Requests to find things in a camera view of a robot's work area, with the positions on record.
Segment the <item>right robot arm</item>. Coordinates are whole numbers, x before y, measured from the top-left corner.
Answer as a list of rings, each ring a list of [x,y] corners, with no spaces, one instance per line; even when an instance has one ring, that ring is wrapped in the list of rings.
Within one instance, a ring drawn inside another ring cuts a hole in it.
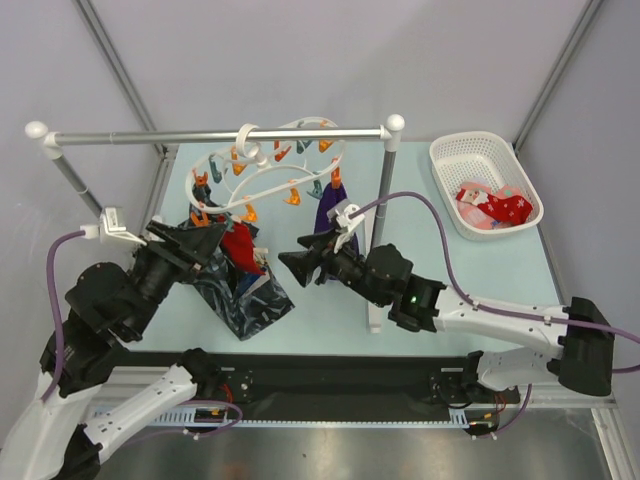
[[[567,306],[489,306],[465,299],[453,286],[414,274],[413,264],[392,244],[356,253],[332,231],[299,238],[302,250],[279,260],[303,287],[333,278],[368,302],[389,309],[388,317],[410,332],[469,333],[515,344],[503,352],[468,354],[463,393],[484,401],[495,391],[557,380],[583,395],[612,391],[615,338],[590,300]]]

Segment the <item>red sock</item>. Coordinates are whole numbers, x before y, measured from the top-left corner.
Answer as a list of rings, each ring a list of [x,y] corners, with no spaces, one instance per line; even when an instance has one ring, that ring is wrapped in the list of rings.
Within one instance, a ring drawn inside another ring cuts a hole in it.
[[[246,225],[234,223],[223,235],[220,248],[237,270],[259,276],[264,274],[254,259],[254,243]]]

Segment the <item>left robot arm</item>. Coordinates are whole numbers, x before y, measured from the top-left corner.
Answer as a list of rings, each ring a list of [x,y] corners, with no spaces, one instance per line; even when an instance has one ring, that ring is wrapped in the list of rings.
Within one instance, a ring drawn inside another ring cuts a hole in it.
[[[221,224],[180,229],[156,221],[148,230],[155,237],[139,241],[130,270],[96,263],[66,294],[69,315],[54,319],[35,398],[1,448],[2,478],[93,479],[120,447],[162,413],[218,393],[219,367],[210,354],[195,348],[105,418],[84,418],[126,354],[126,343],[141,340],[172,286],[193,279],[209,263],[225,232]]]

